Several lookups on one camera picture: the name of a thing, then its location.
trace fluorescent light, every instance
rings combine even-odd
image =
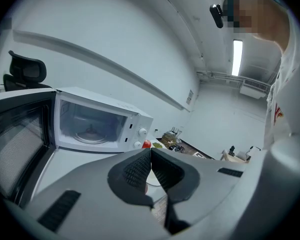
[[[238,76],[241,58],[242,58],[242,48],[243,42],[240,40],[233,40],[233,65],[232,65],[232,75]]]

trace ceiling pipe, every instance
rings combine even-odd
[[[220,86],[219,83],[214,83],[214,82],[209,82],[207,83],[208,85],[213,85],[213,86]],[[227,88],[231,88],[231,89],[234,89],[234,90],[237,90],[238,88],[236,86],[230,86],[230,85],[226,85]]]
[[[237,83],[237,87],[240,88],[241,85],[244,83],[244,80],[246,79],[246,77],[243,77],[243,79],[241,80],[241,79],[233,79],[233,78],[230,78],[230,77],[222,77],[222,76],[221,77],[216,77],[216,76],[212,76],[212,77],[209,77],[209,79],[225,80],[225,81],[228,80],[230,82],[235,82],[235,83]],[[267,86],[266,90],[261,90],[259,88],[258,88],[258,90],[260,90],[262,92],[265,91],[265,93],[268,93],[270,91],[270,86],[268,84],[265,84],[265,86]]]
[[[194,43],[195,43],[195,46],[196,46],[196,49],[197,49],[197,52],[198,52],[198,56],[199,56],[199,58],[202,60],[202,63],[203,63],[203,65],[204,65],[204,67],[206,67],[206,61],[205,61],[205,58],[204,58],[204,54],[201,53],[201,50],[200,50],[199,45],[198,45],[198,42],[199,42],[199,41],[195,38],[195,36],[194,36],[194,34],[193,34],[193,32],[192,32],[192,30],[191,30],[191,28],[190,28],[188,22],[186,21],[186,19],[185,19],[184,16],[182,15],[182,13],[180,13],[180,10],[179,10],[179,9],[178,9],[178,8],[177,8],[170,0],[167,0],[167,1],[168,1],[168,2],[170,3],[170,5],[175,9],[176,13],[180,16],[180,18],[181,18],[182,21],[184,22],[184,24],[185,24],[187,30],[189,31],[189,34],[192,36],[192,39],[193,39],[193,41],[194,41]]]
[[[262,84],[262,85],[264,85],[264,86],[271,87],[271,84],[268,84],[268,83],[266,83],[266,82],[262,82],[262,81],[259,81],[259,80],[256,80],[256,79],[253,79],[253,78],[250,78],[250,77],[246,77],[246,76],[240,76],[240,75],[234,76],[234,75],[229,75],[229,74],[227,74],[227,73],[216,72],[216,71],[208,71],[208,73],[214,74],[214,75],[217,75],[217,74],[224,75],[225,78],[227,78],[227,79],[235,79],[235,80],[237,80],[237,79],[242,79],[242,81],[243,81],[243,79],[248,79],[248,80],[257,82],[257,83],[259,83],[259,84]]]
[[[272,70],[270,70],[270,69],[266,69],[263,66],[258,66],[258,65],[254,65],[254,64],[250,64],[249,67],[254,67],[254,68],[262,69],[264,71],[272,72]]]

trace black vent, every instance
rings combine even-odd
[[[71,211],[80,193],[66,190],[50,208],[38,219],[38,222],[47,229],[55,232]]]
[[[185,176],[185,172],[180,166],[161,155],[152,153],[151,161],[152,170],[165,192],[179,183]]]
[[[123,178],[131,187],[145,192],[146,181],[151,170],[151,156],[143,155],[123,170]]]
[[[255,82],[255,81],[252,81],[252,80],[244,79],[244,83],[247,86],[250,86],[250,87],[255,87],[257,89],[261,89],[261,90],[264,90],[264,91],[267,90],[267,86],[264,85],[264,84],[262,84],[262,83],[259,83],[259,82]]]
[[[228,168],[220,168],[220,169],[218,170],[218,172],[219,172],[219,173],[222,173],[222,174],[226,174],[226,175],[238,177],[238,178],[240,178],[241,175],[244,173],[243,171],[232,170],[232,169],[228,169]]]

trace microwave button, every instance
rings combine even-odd
[[[138,133],[139,133],[140,136],[144,136],[144,135],[146,135],[148,132],[147,132],[147,130],[146,130],[145,128],[141,128],[141,129],[138,131]]]
[[[133,147],[134,147],[135,149],[140,149],[141,146],[142,146],[142,143],[141,143],[140,141],[136,141],[136,142],[133,144]]]

